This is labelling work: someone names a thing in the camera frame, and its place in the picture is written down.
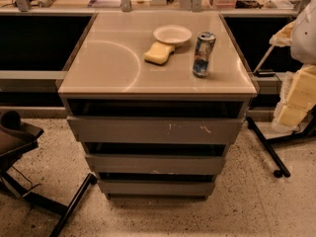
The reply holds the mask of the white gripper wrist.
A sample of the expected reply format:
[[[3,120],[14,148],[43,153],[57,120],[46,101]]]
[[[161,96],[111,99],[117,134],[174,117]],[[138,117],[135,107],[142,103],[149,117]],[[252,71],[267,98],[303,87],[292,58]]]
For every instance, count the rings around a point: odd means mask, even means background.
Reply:
[[[304,64],[295,73],[286,72],[279,96],[273,129],[279,132],[297,129],[316,105],[316,66]]]

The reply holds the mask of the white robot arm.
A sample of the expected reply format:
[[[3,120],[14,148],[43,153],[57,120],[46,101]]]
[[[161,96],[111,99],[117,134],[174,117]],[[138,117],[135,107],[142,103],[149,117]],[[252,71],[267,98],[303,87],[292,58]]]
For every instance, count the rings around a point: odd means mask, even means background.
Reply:
[[[289,46],[291,57],[302,63],[296,72],[285,73],[273,119],[275,130],[295,130],[316,105],[316,0],[274,34],[270,44]]]

